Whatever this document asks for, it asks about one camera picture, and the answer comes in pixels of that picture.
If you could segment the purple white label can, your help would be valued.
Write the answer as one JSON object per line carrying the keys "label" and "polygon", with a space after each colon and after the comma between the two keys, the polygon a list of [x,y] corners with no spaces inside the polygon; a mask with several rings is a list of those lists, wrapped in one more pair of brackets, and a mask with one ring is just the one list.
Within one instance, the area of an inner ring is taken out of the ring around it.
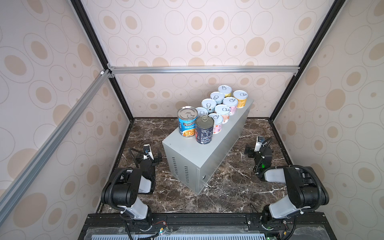
{"label": "purple white label can", "polygon": [[214,120],[214,130],[213,134],[218,134],[222,130],[223,125],[223,117],[222,115],[219,115],[217,113],[211,113],[209,114],[209,117],[211,117]]}

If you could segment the black red label can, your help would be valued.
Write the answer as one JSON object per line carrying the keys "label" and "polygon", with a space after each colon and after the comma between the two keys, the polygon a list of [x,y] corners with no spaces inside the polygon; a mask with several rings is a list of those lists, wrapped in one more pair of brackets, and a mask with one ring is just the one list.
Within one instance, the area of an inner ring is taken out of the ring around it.
{"label": "black red label can", "polygon": [[196,120],[196,140],[206,145],[212,141],[215,121],[208,115],[202,115]]}

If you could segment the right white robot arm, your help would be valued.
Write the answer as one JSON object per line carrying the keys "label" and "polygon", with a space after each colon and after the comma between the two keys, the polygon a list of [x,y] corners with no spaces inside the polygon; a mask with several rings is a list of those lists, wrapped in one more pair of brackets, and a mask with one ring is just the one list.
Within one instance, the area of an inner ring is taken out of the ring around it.
{"label": "right white robot arm", "polygon": [[258,136],[254,146],[246,145],[244,154],[253,158],[254,174],[260,181],[285,184],[287,195],[263,208],[259,222],[269,227],[273,221],[315,212],[329,203],[329,194],[312,167],[272,166],[272,139]]}

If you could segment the green label can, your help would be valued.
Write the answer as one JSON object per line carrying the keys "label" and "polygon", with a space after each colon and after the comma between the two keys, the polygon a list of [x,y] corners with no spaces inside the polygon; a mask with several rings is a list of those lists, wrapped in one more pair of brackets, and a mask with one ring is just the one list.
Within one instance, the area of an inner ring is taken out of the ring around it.
{"label": "green label can", "polygon": [[208,110],[206,108],[203,108],[203,107],[197,107],[196,110],[198,112],[198,117],[207,116],[209,114]]}

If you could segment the pink label can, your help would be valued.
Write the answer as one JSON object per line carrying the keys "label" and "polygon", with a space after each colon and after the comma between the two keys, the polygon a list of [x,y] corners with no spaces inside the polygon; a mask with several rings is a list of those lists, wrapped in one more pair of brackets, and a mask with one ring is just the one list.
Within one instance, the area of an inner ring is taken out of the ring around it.
{"label": "pink label can", "polygon": [[223,104],[230,108],[230,116],[233,116],[238,108],[238,100],[234,97],[226,97],[223,99]]}

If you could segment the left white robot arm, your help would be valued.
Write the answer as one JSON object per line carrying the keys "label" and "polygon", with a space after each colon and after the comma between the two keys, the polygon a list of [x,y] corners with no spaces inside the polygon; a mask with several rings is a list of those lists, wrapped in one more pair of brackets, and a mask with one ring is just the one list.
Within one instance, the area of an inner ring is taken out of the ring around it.
{"label": "left white robot arm", "polygon": [[139,194],[152,194],[156,187],[156,166],[163,161],[162,154],[153,155],[149,144],[139,151],[129,148],[136,168],[116,168],[111,173],[101,193],[101,202],[120,212],[124,220],[142,225],[152,225],[150,207]]}

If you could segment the light blue bear can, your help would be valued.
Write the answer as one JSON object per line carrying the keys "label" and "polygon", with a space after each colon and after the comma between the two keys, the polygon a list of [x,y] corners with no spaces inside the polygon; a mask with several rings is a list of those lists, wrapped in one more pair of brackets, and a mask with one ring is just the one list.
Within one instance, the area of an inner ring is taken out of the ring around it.
{"label": "light blue bear can", "polygon": [[220,92],[212,92],[210,94],[210,97],[212,100],[215,100],[217,105],[220,105],[223,103],[224,98],[226,97],[225,94]]}

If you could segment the yellow orange label can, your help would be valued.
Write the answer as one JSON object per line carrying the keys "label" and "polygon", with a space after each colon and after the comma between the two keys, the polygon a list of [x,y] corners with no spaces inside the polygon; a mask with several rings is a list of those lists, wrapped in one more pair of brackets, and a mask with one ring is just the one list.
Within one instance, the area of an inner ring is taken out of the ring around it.
{"label": "yellow orange label can", "polygon": [[248,93],[243,90],[237,90],[233,92],[233,97],[238,100],[238,109],[243,108],[246,105]]}

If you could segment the blue label dark can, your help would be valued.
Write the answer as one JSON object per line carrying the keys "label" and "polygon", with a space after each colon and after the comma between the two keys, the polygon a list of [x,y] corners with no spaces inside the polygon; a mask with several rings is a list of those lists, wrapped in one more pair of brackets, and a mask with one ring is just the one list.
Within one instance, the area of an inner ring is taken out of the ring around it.
{"label": "blue label dark can", "polygon": [[193,137],[196,134],[196,120],[198,111],[191,106],[185,106],[178,110],[178,123],[180,134],[185,137]]}

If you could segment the orange white label can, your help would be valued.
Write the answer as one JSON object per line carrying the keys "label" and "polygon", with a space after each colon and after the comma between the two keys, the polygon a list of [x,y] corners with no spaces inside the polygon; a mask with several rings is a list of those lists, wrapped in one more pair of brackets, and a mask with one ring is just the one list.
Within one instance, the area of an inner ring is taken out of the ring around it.
{"label": "orange white label can", "polygon": [[220,104],[215,106],[215,113],[223,117],[223,124],[226,124],[230,118],[231,109],[229,106]]}

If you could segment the yellow fruit label can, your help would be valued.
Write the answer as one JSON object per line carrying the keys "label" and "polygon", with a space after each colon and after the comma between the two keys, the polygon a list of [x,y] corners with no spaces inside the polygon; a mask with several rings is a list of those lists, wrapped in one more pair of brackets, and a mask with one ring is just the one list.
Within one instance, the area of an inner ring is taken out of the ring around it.
{"label": "yellow fruit label can", "polygon": [[225,95],[225,97],[232,96],[232,88],[228,85],[221,85],[218,87],[218,91]]}

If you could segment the teal brown label can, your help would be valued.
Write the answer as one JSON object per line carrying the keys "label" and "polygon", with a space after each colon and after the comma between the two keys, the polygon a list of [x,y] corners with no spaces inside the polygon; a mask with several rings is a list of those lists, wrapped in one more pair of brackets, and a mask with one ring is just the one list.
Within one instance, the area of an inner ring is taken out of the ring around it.
{"label": "teal brown label can", "polygon": [[202,100],[202,107],[205,108],[209,114],[215,111],[216,105],[217,105],[217,102],[213,99]]}

